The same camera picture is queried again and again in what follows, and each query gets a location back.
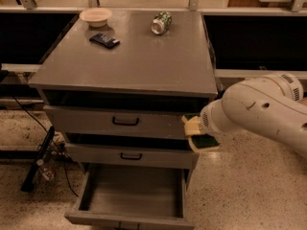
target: drawer handle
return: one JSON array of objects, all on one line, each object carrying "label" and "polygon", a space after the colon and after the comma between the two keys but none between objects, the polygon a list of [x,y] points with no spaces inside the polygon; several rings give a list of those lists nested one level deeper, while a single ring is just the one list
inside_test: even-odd
[{"label": "drawer handle", "polygon": [[121,152],[121,159],[125,159],[125,160],[141,160],[143,157],[142,153],[139,153],[137,155],[129,155],[129,154],[124,154],[123,152]]},{"label": "drawer handle", "polygon": [[[118,227],[115,227],[114,230],[128,230],[128,229],[122,228],[122,221],[119,221]],[[136,230],[140,230],[140,223],[137,223],[137,229]]]},{"label": "drawer handle", "polygon": [[116,126],[136,127],[139,122],[140,122],[139,118],[136,118],[132,122],[123,122],[123,121],[116,120],[116,117],[112,118],[112,123]]}]

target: soda can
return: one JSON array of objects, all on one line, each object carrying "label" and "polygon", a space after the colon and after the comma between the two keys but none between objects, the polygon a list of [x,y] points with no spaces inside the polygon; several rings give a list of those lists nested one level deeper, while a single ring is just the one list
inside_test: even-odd
[{"label": "soda can", "polygon": [[153,20],[152,31],[156,35],[163,35],[172,23],[172,15],[168,11],[161,11]]}]

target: gray surface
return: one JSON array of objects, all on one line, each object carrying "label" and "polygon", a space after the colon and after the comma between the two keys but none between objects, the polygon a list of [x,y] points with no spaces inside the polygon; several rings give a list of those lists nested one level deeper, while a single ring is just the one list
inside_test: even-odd
[{"label": "gray surface", "polygon": [[[172,11],[163,36],[152,33],[156,11],[112,10],[108,25],[78,20],[31,79],[37,88],[214,97],[216,86],[199,12]],[[88,39],[98,32],[121,41],[112,50]]]},{"label": "gray surface", "polygon": [[92,166],[74,211],[75,224],[123,229],[192,230],[183,218],[183,170]]}]

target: white bowl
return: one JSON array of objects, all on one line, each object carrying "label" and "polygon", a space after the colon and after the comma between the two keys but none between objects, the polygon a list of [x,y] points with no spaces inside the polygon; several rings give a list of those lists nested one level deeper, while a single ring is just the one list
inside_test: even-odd
[{"label": "white bowl", "polygon": [[91,27],[103,27],[112,16],[112,11],[105,8],[91,8],[82,11],[80,19],[86,21]]}]

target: concrete floor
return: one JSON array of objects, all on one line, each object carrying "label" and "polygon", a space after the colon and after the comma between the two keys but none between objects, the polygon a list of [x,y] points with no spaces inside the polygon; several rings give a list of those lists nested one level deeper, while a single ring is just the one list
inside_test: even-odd
[{"label": "concrete floor", "polygon": [[[49,127],[42,111],[32,113]],[[22,110],[1,111],[0,123],[1,150],[36,150],[45,136]],[[307,229],[307,159],[247,131],[217,139],[220,149],[201,155],[186,194],[186,219],[195,230]],[[32,161],[0,159],[1,229],[100,229],[66,220],[76,197],[63,164],[51,162],[56,180],[37,174],[35,189],[24,193],[20,187]],[[82,171],[75,163],[68,163],[67,171],[78,192]]]}]

